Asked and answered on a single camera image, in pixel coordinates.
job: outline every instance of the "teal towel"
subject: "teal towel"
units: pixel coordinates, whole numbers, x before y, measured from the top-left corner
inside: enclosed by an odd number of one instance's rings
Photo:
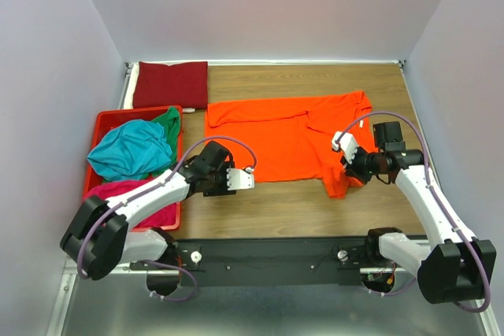
[[[160,124],[133,120],[109,131],[87,161],[108,181],[140,180],[149,172],[167,168],[172,148]]]

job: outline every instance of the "wooden tabletop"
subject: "wooden tabletop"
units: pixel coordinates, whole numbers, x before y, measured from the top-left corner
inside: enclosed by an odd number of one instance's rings
[[[363,90],[373,110],[390,110],[416,119],[397,65],[210,66],[209,102],[344,94]],[[183,115],[184,150],[203,138],[204,112]],[[391,120],[375,116],[373,123]],[[408,148],[417,148],[413,132],[402,124]],[[423,234],[408,201],[394,185],[372,180],[350,189],[343,200],[330,199],[318,179],[256,183],[234,196],[182,203],[175,238],[253,238],[367,234],[374,227],[398,227]]]

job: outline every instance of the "orange shirt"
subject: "orange shirt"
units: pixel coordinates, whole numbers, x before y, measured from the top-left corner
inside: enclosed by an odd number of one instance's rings
[[[347,177],[332,151],[332,137],[352,120],[371,112],[363,91],[310,98],[271,98],[209,104],[205,136],[237,138],[258,156],[256,183],[322,179],[331,198],[344,198],[348,186],[361,186]],[[360,146],[375,150],[368,119],[350,132]],[[218,140],[229,148],[236,167],[252,164],[249,153],[234,142]]]

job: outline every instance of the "red plastic bin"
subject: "red plastic bin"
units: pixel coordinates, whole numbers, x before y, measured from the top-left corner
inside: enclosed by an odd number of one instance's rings
[[[182,108],[178,105],[164,105],[156,106],[153,108],[139,108],[139,109],[122,109],[122,110],[107,110],[100,112],[96,116],[96,123],[94,124],[93,139],[91,140],[91,150],[94,149],[101,141],[102,138],[112,129],[127,123],[131,120],[145,120],[150,121],[163,113],[166,113],[170,106],[175,107],[180,114],[180,134],[177,143],[177,159],[183,155],[182,152]],[[95,186],[102,184],[103,178],[98,176],[93,168],[87,163],[86,179],[84,181],[83,198]],[[182,206],[180,203],[176,204],[175,223],[161,226],[163,230],[176,230],[180,226],[180,213]],[[146,231],[148,228],[139,227],[133,228],[133,231]]]

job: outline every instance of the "white wall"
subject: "white wall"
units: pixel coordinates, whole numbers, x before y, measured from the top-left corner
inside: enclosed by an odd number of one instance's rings
[[[58,243],[124,64],[91,0],[0,0],[0,334],[45,334]]]
[[[93,0],[126,61],[404,59],[439,0]]]
[[[442,0],[406,62],[443,189],[497,248],[492,303],[504,329],[503,67],[503,0]]]

